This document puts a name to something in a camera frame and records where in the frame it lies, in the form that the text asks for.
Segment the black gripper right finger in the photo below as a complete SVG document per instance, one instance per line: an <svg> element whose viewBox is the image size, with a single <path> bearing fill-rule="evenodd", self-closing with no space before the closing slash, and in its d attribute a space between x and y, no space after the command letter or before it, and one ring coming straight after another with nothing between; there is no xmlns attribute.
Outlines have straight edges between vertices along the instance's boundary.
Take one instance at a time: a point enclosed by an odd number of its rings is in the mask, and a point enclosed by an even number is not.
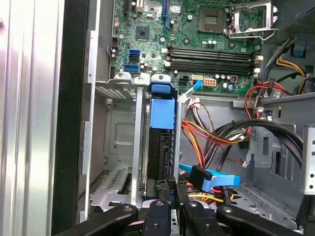
<svg viewBox="0 0 315 236"><path fill-rule="evenodd" d="M183 207L187 224L197 236L301 236L289 229L262 217L257 212L237 207L232 203L234 195L222 190L220 198L209 194L187 193L184 183L177 185L177 196Z"/></svg>

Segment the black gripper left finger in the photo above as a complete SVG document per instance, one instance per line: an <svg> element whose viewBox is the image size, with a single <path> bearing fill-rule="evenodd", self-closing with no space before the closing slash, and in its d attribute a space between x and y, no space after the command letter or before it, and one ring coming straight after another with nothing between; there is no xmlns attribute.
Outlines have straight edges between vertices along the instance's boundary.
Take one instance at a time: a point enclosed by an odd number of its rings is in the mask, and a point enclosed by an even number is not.
<svg viewBox="0 0 315 236"><path fill-rule="evenodd" d="M168 180L157 183L157 199L144 201L141 208L120 204L59 236L168 236L171 233L171 205Z"/></svg>

